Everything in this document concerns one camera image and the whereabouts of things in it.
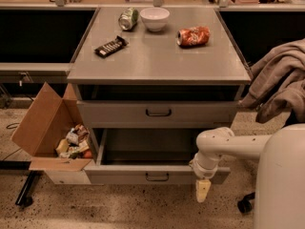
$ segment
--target cloth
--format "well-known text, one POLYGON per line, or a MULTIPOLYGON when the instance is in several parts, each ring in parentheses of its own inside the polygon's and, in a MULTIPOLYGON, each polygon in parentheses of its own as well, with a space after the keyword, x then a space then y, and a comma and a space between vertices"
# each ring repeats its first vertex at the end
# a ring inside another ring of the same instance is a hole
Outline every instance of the cloth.
POLYGON ((257 122, 265 123, 287 108, 299 122, 305 121, 305 39, 271 49, 251 72, 253 83, 239 105, 253 109, 263 104, 257 122))

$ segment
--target terrazzo floor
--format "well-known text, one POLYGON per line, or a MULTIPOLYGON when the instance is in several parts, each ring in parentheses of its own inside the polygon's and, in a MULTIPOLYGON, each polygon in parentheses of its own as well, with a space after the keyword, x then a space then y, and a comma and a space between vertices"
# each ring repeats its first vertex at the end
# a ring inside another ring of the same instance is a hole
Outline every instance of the terrazzo floor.
MULTIPOLYGON (((18 147, 10 141, 27 109, 0 110, 0 160, 18 147)), ((232 129, 236 135, 272 134, 287 113, 262 125, 255 112, 239 111, 232 129)), ((7 160, 30 160, 22 150, 7 160)), ((250 229, 253 212, 242 215, 237 202, 255 189, 257 163, 225 156, 221 165, 232 170, 221 185, 213 185, 198 203, 194 185, 54 185, 46 176, 36 179, 29 207, 15 205, 29 171, 0 170, 0 228, 204 228, 250 229)))

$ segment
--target countertop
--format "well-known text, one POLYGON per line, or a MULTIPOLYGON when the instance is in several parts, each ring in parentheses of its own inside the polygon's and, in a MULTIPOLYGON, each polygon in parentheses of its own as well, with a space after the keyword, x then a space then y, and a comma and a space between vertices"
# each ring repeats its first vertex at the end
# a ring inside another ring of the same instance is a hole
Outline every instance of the countertop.
POLYGON ((249 83, 234 45, 213 8, 165 7, 169 23, 163 31, 150 32, 142 21, 133 31, 122 31, 117 19, 123 7, 102 7, 84 45, 71 68, 68 81, 80 84, 240 84, 249 83), (180 48, 177 32, 207 26, 211 31, 204 46, 180 48), (116 35, 129 45, 101 58, 94 49, 112 41, 116 35))

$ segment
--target soda can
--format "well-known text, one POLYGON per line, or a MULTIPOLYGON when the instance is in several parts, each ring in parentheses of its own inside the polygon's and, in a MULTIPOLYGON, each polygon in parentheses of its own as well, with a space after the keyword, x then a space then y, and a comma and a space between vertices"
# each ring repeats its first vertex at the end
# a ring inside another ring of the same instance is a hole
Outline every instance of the soda can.
POLYGON ((209 41, 210 30, 208 27, 192 27, 182 29, 177 33, 177 44, 179 46, 203 45, 209 41))
POLYGON ((136 10, 135 8, 127 8, 121 13, 120 17, 118 18, 118 24, 123 31, 130 31, 137 23, 138 17, 138 10, 136 10))

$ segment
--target cardboard box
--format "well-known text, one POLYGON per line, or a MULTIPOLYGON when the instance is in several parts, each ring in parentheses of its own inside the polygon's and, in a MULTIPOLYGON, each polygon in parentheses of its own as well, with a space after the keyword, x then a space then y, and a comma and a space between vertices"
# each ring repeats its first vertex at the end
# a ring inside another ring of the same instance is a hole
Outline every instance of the cardboard box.
POLYGON ((43 85, 11 137, 15 144, 33 156, 30 170, 81 171, 91 162, 86 158, 59 158, 55 152, 68 131, 82 123, 76 100, 70 84, 63 97, 48 83, 43 85))

